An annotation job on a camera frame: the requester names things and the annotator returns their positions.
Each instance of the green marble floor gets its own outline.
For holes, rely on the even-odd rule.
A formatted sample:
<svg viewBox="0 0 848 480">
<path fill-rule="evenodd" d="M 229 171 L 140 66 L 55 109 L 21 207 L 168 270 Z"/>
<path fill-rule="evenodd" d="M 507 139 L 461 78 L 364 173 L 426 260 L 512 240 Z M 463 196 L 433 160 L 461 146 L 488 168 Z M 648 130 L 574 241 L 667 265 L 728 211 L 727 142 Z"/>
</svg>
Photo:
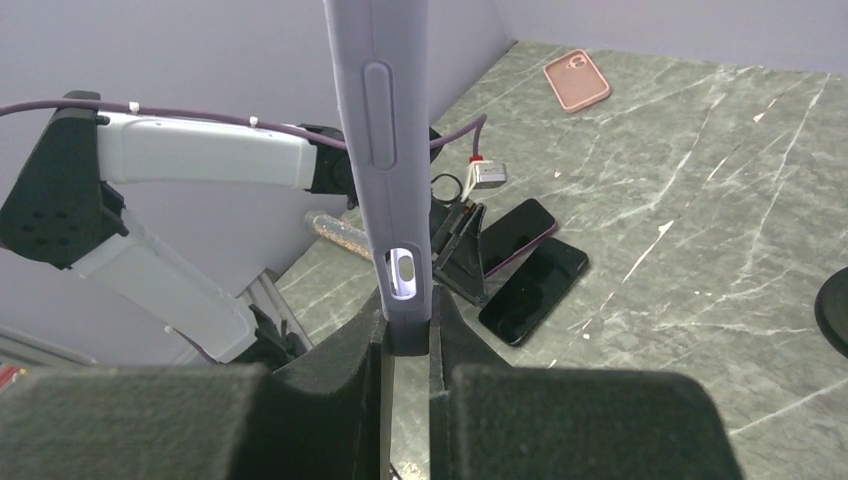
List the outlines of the green marble floor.
<svg viewBox="0 0 848 480">
<path fill-rule="evenodd" d="M 848 265 L 845 78 L 590 51 L 613 94 L 569 115 L 542 74 L 568 50 L 518 44 L 436 127 L 487 113 L 482 152 L 511 179 L 473 197 L 485 223 L 537 198 L 592 270 L 520 349 L 458 300 L 466 320 L 516 365 L 692 376 L 749 478 L 848 478 L 848 359 L 812 313 Z M 434 174 L 460 173 L 468 151 L 447 147 Z M 376 280 L 319 241 L 278 286 L 318 342 Z M 427 371 L 426 359 L 398 361 L 393 461 L 407 480 L 428 478 Z"/>
</svg>

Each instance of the black cable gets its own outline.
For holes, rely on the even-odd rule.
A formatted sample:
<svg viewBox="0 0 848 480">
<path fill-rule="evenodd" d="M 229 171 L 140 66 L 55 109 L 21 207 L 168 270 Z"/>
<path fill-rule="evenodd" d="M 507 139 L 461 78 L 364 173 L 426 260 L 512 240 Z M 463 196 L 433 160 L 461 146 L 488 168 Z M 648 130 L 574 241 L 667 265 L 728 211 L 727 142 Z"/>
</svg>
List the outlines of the black cable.
<svg viewBox="0 0 848 480">
<path fill-rule="evenodd" d="M 456 182 L 456 186 L 459 188 L 459 192 L 457 192 L 457 194 L 453 198 L 451 198 L 450 200 L 442 200 L 441 198 L 436 198 L 436 196 L 434 195 L 433 197 L 436 198 L 437 202 L 443 203 L 445 205 L 450 205 L 452 203 L 455 203 L 460 198 L 462 198 L 462 194 L 464 193 L 463 187 L 462 187 L 462 180 L 457 178 L 456 175 L 451 175 L 450 173 L 440 173 L 440 174 L 436 175 L 435 177 L 433 177 L 432 180 L 430 180 L 430 185 L 435 184 L 436 181 L 440 178 L 450 178 L 451 180 Z"/>
</svg>

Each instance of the light purple wall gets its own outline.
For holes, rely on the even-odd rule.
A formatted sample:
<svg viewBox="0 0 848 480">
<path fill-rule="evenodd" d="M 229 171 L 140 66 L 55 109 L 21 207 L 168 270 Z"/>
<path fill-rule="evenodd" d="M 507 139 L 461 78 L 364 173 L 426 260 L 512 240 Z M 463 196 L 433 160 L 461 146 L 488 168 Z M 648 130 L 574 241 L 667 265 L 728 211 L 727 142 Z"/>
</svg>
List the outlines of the light purple wall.
<svg viewBox="0 0 848 480">
<path fill-rule="evenodd" d="M 845 0 L 496 1 L 520 41 L 848 73 Z"/>
<path fill-rule="evenodd" d="M 431 1 L 431 118 L 511 45 L 493 0 Z M 0 104 L 69 90 L 283 123 L 338 126 L 323 3 L 180 0 L 0 2 Z M 0 199 L 49 113 L 0 119 Z M 275 188 L 121 186 L 149 228 L 237 293 L 314 240 L 304 213 L 343 200 Z M 185 344 L 144 311 L 78 278 L 0 252 L 0 325 L 105 363 L 169 363 Z"/>
</svg>

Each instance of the black smartphone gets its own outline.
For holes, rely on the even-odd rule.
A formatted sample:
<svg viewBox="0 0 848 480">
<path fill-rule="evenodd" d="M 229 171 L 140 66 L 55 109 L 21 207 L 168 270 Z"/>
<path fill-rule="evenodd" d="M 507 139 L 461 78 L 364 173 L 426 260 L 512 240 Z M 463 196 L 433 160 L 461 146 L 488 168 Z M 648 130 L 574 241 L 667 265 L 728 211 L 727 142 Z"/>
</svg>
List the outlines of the black smartphone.
<svg viewBox="0 0 848 480">
<path fill-rule="evenodd" d="M 504 343 L 526 342 L 589 267 L 585 252 L 545 238 L 477 317 Z"/>
<path fill-rule="evenodd" d="M 480 234 L 483 276 L 497 272 L 556 228 L 554 216 L 533 198 L 513 208 Z"/>
</svg>

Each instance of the pink phone case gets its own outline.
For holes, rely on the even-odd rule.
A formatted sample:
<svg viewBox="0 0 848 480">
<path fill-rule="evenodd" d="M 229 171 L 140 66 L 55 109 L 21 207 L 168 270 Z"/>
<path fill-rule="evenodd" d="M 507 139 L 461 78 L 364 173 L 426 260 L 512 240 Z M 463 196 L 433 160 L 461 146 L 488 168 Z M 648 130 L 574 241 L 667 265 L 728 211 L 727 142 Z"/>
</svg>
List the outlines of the pink phone case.
<svg viewBox="0 0 848 480">
<path fill-rule="evenodd" d="M 609 97 L 610 86 L 584 50 L 578 49 L 545 66 L 545 77 L 559 104 L 574 113 Z"/>
</svg>

